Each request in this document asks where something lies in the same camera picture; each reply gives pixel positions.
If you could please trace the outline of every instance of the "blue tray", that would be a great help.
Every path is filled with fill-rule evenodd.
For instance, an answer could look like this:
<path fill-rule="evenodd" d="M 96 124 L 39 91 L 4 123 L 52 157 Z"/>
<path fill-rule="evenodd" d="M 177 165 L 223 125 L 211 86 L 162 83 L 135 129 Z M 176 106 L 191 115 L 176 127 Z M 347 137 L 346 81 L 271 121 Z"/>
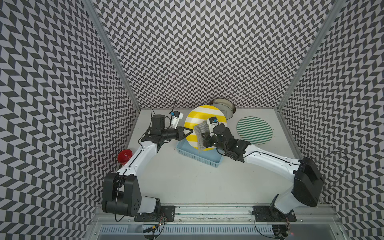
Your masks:
<path fill-rule="evenodd" d="M 198 160 L 212 167 L 218 167 L 223 156 L 220 155 L 216 150 L 199 151 L 192 147 L 186 139 L 181 140 L 176 147 L 177 151 L 184 156 Z"/>

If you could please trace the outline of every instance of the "vent slot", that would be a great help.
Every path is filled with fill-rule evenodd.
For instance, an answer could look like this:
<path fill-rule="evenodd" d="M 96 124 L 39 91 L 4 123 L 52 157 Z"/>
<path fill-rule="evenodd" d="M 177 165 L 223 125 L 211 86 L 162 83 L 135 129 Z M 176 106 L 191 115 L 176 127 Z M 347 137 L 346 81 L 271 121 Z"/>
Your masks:
<path fill-rule="evenodd" d="M 142 235 L 143 230 L 152 227 L 151 224 L 103 224 L 100 229 L 102 235 Z M 158 234 L 163 226 L 156 229 Z M 258 224 L 261 234 L 271 235 L 272 225 Z M 167 224 L 161 234 L 165 235 L 259 235 L 253 224 Z"/>

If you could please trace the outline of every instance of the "red cup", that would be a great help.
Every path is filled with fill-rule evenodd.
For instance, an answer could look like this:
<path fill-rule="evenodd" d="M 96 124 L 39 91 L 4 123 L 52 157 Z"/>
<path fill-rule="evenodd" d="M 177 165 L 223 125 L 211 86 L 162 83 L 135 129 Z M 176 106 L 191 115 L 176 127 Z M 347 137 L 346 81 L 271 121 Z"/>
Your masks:
<path fill-rule="evenodd" d="M 121 163 L 123 166 L 129 162 L 129 160 L 132 157 L 132 151 L 129 149 L 124 149 L 118 154 L 118 161 Z"/>

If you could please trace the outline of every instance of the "black cable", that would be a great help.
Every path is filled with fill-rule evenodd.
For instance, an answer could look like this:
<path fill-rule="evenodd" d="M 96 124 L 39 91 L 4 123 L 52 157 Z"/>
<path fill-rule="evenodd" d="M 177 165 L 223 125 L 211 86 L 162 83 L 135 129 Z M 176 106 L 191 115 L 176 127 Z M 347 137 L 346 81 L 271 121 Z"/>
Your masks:
<path fill-rule="evenodd" d="M 335 181 L 329 188 L 323 190 L 321 193 L 323 193 L 323 192 L 325 192 L 325 191 L 327 191 L 327 190 L 332 189 L 332 187 L 335 186 L 335 185 L 337 184 L 337 182 L 339 182 L 340 180 L 342 180 L 342 178 L 344 177 L 344 175 L 345 175 L 347 169 L 349 168 L 348 163 L 349 163 L 349 160 L 350 160 L 350 159 L 348 158 L 347 154 L 346 154 L 345 152 L 342 152 L 342 151 L 332 151 L 332 152 L 328 153 L 327 155 L 325 155 L 325 156 L 324 156 L 322 159 L 320 159 L 319 161 L 316 161 L 315 163 L 320 162 L 321 160 L 323 160 L 323 159 L 326 158 L 327 156 L 331 155 L 332 153 L 342 153 L 342 154 L 345 155 L 345 158 L 347 159 L 347 161 L 345 162 L 345 169 L 344 169 L 343 174 L 341 175 L 341 177 L 339 177 L 338 180 L 336 180 L 336 181 Z"/>
<path fill-rule="evenodd" d="M 150 130 L 150 127 L 151 127 L 151 123 L 152 123 L 152 112 L 150 111 L 150 113 L 151 113 L 151 122 L 149 123 L 149 126 L 148 126 L 147 130 L 146 130 L 146 131 L 143 133 L 143 135 L 141 135 L 141 137 L 139 137 L 139 139 L 137 140 L 137 143 L 140 144 L 141 149 L 144 149 L 144 148 L 143 148 L 143 145 L 141 144 L 140 140 L 141 140 L 141 138 L 144 137 L 144 135 Z M 132 163 L 136 160 L 136 158 L 140 155 L 141 152 L 142 152 L 142 151 L 140 151 L 139 154 L 135 157 L 135 159 L 134 159 L 133 161 L 131 161 L 131 163 L 129 164 L 128 167 L 130 167 L 130 166 L 132 165 Z"/>
<path fill-rule="evenodd" d="M 169 119 L 169 126 L 168 126 L 168 127 L 166 127 L 166 129 L 168 129 L 168 128 L 170 128 L 170 125 L 171 125 L 171 119 L 170 119 L 170 117 L 168 117 L 168 116 L 166 116 L 166 118 L 168 118 L 168 119 Z"/>
<path fill-rule="evenodd" d="M 176 98 L 175 98 L 175 102 L 173 103 L 173 107 L 172 107 L 172 110 L 169 112 L 169 114 L 171 114 L 173 112 L 173 109 L 175 108 L 175 105 L 176 105 Z"/>
<path fill-rule="evenodd" d="M 152 107 L 149 107 L 149 108 L 151 109 L 151 111 L 153 111 L 153 115 L 156 115 L 155 110 L 153 110 Z"/>
<path fill-rule="evenodd" d="M 163 216 L 163 217 L 164 217 L 164 224 L 163 224 L 163 228 L 161 229 L 161 231 L 160 231 L 159 235 L 157 235 L 157 237 L 155 237 L 155 239 L 156 239 L 156 238 L 158 238 L 158 237 L 160 236 L 160 234 L 163 232 L 163 230 L 164 230 L 164 228 L 165 228 L 165 226 L 166 226 L 166 220 L 168 221 L 168 219 L 167 219 L 167 217 L 166 217 L 166 216 Z"/>
<path fill-rule="evenodd" d="M 239 158 L 237 161 L 239 161 L 239 160 L 241 160 L 241 159 L 244 159 L 244 158 L 248 157 L 249 155 L 251 155 L 252 153 L 255 153 L 255 152 L 259 152 L 259 153 L 260 153 L 260 151 L 253 151 L 253 152 L 251 152 L 250 154 L 245 155 L 244 157 Z M 265 155 L 268 155 L 268 156 L 271 156 L 271 157 L 275 157 L 275 158 L 277 158 L 277 159 L 279 159 L 279 160 L 281 160 L 281 161 L 283 161 L 283 162 L 289 163 L 289 164 L 291 164 L 291 165 L 300 166 L 300 164 L 290 163 L 290 162 L 285 161 L 284 159 L 281 159 L 281 158 L 276 157 L 276 156 L 274 156 L 274 155 L 271 155 L 271 154 L 268 154 L 268 153 L 265 153 L 265 152 L 261 152 L 261 153 L 262 153 L 262 154 L 265 154 Z"/>
<path fill-rule="evenodd" d="M 122 177 L 123 177 L 124 173 L 123 173 L 123 174 L 121 175 L 121 177 L 120 177 L 120 181 L 119 181 L 119 185 L 118 185 L 118 192 L 116 193 L 115 211 L 114 211 L 114 212 L 115 212 L 115 221 L 116 221 L 116 222 L 120 222 L 120 221 L 123 219 L 123 217 L 125 217 L 125 215 L 122 216 L 122 217 L 120 218 L 119 221 L 118 221 L 118 219 L 116 218 L 116 206 L 117 206 L 117 204 L 118 204 L 119 188 L 120 188 L 121 180 L 122 180 Z"/>
<path fill-rule="evenodd" d="M 217 148 L 216 148 L 216 151 L 217 151 L 217 153 L 220 154 L 221 156 L 227 157 L 227 155 L 221 154 L 221 153 L 218 151 Z"/>
<path fill-rule="evenodd" d="M 258 230 L 257 227 L 256 227 L 256 218 L 255 218 L 255 221 L 254 221 L 254 225 L 255 225 L 256 231 L 257 231 L 261 236 L 264 236 L 264 237 L 266 237 L 266 238 L 271 238 L 271 239 L 277 239 L 277 238 L 275 238 L 275 237 L 268 237 L 268 236 L 265 236 L 265 235 L 263 235 L 261 232 L 259 232 L 259 230 Z"/>

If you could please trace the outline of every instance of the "green and white placemat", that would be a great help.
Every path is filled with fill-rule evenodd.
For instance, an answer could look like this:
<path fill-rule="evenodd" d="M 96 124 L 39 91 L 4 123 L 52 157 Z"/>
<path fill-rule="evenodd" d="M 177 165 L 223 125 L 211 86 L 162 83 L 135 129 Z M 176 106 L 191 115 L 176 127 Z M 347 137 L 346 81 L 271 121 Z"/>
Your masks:
<path fill-rule="evenodd" d="M 263 144 L 271 140 L 272 128 L 261 118 L 245 117 L 237 123 L 237 133 L 252 144 Z"/>

